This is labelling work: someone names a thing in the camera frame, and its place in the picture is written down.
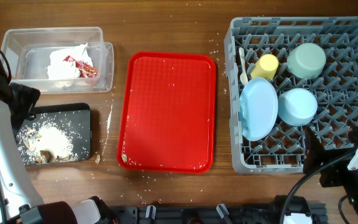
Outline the light blue bowl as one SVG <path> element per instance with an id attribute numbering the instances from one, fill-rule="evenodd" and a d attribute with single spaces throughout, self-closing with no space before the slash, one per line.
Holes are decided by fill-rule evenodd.
<path id="1" fill-rule="evenodd" d="M 278 116 L 290 126 L 304 126 L 316 114 L 316 97 L 308 90 L 294 88 L 278 97 Z"/>

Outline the light blue plate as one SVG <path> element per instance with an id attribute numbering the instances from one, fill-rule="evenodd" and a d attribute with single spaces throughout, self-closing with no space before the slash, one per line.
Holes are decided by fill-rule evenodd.
<path id="1" fill-rule="evenodd" d="M 278 96 L 273 85 L 264 78 L 253 78 L 240 95 L 242 135 L 249 141 L 266 137 L 277 119 Z"/>

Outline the green bowl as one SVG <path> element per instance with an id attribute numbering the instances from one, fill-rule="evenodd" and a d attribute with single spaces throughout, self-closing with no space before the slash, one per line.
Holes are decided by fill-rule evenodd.
<path id="1" fill-rule="evenodd" d="M 287 57 L 289 71 L 298 78 L 313 79 L 318 77 L 326 63 L 324 50 L 312 43 L 301 44 L 293 49 Z"/>

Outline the yellow plastic cup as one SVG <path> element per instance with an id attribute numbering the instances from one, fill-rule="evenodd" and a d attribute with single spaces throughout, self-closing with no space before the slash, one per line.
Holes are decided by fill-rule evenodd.
<path id="1" fill-rule="evenodd" d="M 279 61 L 276 56 L 272 54 L 265 54 L 259 58 L 250 76 L 252 78 L 260 77 L 266 80 L 273 79 L 278 65 Z"/>

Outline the white plastic spoon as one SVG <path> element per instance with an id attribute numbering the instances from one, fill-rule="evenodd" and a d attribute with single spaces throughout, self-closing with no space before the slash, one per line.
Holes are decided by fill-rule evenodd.
<path id="1" fill-rule="evenodd" d="M 246 86 L 248 84 L 248 77 L 246 73 L 246 62 L 245 62 L 245 51 L 242 47 L 239 47 L 239 57 L 241 61 L 241 69 L 242 73 L 240 74 L 240 81 L 241 83 Z"/>

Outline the red snack wrapper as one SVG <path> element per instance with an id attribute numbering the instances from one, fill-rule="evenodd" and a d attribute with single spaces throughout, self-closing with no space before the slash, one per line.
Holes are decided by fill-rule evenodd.
<path id="1" fill-rule="evenodd" d="M 99 72 L 95 68 L 84 61 L 75 60 L 71 56 L 67 56 L 64 61 L 74 63 L 81 78 L 94 78 L 99 75 Z"/>

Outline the white napkin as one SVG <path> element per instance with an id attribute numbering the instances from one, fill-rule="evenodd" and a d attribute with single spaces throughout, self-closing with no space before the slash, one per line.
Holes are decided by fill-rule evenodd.
<path id="1" fill-rule="evenodd" d="M 88 55 L 87 48 L 88 43 L 53 51 L 50 54 L 50 65 L 47 67 L 48 79 L 63 80 L 80 78 L 79 71 L 76 69 L 75 64 L 66 62 L 64 59 L 67 56 L 71 56 L 75 60 L 84 61 L 93 67 L 92 59 Z"/>

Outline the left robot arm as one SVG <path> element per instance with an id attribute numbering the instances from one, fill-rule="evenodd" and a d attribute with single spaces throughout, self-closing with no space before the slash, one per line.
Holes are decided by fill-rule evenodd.
<path id="1" fill-rule="evenodd" d="M 15 140 L 33 112 L 40 91 L 13 83 L 6 56 L 0 50 L 0 223 L 119 223 L 117 214 L 97 196 L 71 206 L 44 203 L 26 172 Z"/>

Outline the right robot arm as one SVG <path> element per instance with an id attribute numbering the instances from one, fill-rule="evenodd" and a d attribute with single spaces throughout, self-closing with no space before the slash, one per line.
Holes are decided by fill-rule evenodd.
<path id="1" fill-rule="evenodd" d="M 276 221 L 284 223 L 296 213 L 290 208 L 299 188 L 312 176 L 320 175 L 322 187 L 343 187 L 346 195 L 338 202 L 342 218 L 342 203 L 345 199 L 353 206 L 358 215 L 358 127 L 349 131 L 348 137 L 353 146 L 346 149 L 325 150 L 315 133 L 305 128 L 306 158 L 303 165 L 304 176 L 292 187 L 288 195 L 278 197 L 278 215 Z"/>

